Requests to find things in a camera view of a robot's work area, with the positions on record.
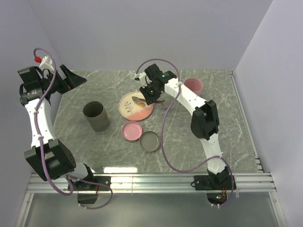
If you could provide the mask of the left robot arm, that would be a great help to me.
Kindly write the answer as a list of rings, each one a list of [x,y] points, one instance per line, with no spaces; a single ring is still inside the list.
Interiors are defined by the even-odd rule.
[[[66,79],[48,70],[31,66],[18,71],[23,84],[20,85],[20,103],[25,107],[31,123],[31,149],[24,153],[26,161],[44,180],[49,174],[52,180],[66,175],[79,178],[79,185],[84,190],[91,190],[96,184],[92,170],[86,164],[78,164],[72,152],[55,137],[51,119],[50,96],[55,92],[64,94],[86,82],[65,65],[61,65]]]

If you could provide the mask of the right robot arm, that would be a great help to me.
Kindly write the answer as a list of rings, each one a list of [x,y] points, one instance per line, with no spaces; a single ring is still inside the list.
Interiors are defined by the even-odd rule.
[[[179,102],[191,114],[190,129],[200,140],[206,156],[209,184],[214,189],[220,189],[231,170],[222,157],[218,139],[219,116],[217,105],[213,100],[206,101],[187,88],[180,80],[177,71],[162,72],[156,64],[147,67],[143,73],[134,74],[134,80],[141,83],[140,92],[148,105],[154,104],[165,93],[173,97],[168,109]]]

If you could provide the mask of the metal tongs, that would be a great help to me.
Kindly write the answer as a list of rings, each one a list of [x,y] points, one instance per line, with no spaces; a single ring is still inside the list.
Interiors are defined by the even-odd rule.
[[[132,101],[135,102],[135,103],[145,103],[147,104],[146,100],[143,99],[143,98],[139,98],[139,97],[136,97],[136,96],[132,96]],[[164,105],[164,100],[157,100],[156,102],[154,102],[155,104],[160,104],[160,105]]]

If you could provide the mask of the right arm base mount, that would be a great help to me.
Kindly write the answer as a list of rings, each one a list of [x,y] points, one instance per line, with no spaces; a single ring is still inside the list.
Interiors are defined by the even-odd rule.
[[[228,201],[227,191],[233,191],[237,188],[234,177],[228,175],[222,180],[216,176],[195,175],[190,184],[196,191],[206,191],[207,200],[211,205],[221,206]]]

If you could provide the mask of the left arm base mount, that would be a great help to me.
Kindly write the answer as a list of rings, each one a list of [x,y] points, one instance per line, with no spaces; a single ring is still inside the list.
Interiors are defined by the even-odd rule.
[[[110,193],[109,200],[103,206],[107,205],[113,197],[113,192],[110,187],[110,176],[93,176],[81,180],[71,179],[71,184],[73,191],[77,193],[78,204],[82,207],[94,205],[99,198],[100,192]]]

